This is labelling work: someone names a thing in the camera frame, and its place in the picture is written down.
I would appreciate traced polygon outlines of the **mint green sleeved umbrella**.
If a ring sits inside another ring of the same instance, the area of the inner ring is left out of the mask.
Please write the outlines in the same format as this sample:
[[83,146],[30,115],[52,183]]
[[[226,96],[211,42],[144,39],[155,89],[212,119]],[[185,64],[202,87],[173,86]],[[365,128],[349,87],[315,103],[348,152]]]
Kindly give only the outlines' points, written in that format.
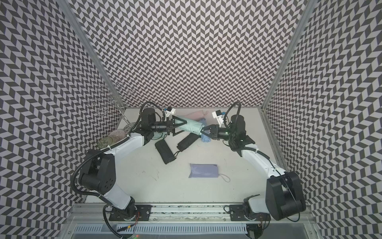
[[196,135],[202,134],[201,131],[205,127],[203,123],[182,116],[178,116],[178,118],[187,121],[186,124],[179,126],[178,129],[191,132]]

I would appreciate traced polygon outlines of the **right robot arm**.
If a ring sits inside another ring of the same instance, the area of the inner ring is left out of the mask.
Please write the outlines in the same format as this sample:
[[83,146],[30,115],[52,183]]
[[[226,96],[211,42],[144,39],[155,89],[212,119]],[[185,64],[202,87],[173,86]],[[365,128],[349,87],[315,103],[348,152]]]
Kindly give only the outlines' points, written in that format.
[[228,113],[214,111],[217,124],[205,126],[201,134],[213,140],[226,140],[229,148],[249,162],[266,183],[264,195],[253,195],[243,200],[243,213],[249,221],[289,219],[306,210],[302,183],[294,171],[286,171],[260,151],[246,132],[246,122],[240,114],[241,103],[236,101],[237,113],[227,120]]

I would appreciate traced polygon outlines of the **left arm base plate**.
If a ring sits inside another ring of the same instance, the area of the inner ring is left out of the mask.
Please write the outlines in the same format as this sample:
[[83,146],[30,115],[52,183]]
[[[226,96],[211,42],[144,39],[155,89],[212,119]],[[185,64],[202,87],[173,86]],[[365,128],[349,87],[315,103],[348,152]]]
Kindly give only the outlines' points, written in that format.
[[151,215],[152,205],[143,204],[143,205],[130,205],[126,209],[121,210],[117,208],[112,208],[109,220],[114,222],[133,222],[138,220],[141,221],[149,221]]

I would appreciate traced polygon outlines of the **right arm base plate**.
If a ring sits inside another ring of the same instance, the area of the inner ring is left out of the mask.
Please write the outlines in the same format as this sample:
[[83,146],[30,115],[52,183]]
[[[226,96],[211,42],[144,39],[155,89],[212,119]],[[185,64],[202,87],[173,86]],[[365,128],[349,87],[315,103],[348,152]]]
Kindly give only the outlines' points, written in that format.
[[268,213],[254,213],[243,205],[233,204],[223,206],[223,210],[230,216],[231,221],[269,222],[271,215]]

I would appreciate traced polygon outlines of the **lavender sleeved umbrella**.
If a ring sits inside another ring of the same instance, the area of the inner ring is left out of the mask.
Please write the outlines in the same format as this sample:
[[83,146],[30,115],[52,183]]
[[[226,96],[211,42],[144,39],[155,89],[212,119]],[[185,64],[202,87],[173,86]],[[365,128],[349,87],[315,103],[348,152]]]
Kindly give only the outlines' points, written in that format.
[[231,179],[225,175],[219,173],[218,166],[216,164],[190,164],[191,172],[189,178],[219,178],[221,177],[224,182],[229,183]]

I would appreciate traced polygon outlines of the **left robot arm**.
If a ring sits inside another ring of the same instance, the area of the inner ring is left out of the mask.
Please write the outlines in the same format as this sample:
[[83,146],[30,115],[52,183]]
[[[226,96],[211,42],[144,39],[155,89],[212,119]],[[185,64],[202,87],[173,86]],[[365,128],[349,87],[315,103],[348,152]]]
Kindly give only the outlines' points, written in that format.
[[116,162],[149,143],[156,132],[176,135],[175,129],[187,124],[186,120],[175,116],[170,107],[162,109],[160,119],[156,120],[157,109],[160,109],[157,104],[145,102],[124,139],[102,150],[90,150],[71,176],[72,190],[80,195],[99,197],[113,212],[120,214],[122,220],[136,219],[134,199],[116,182]]

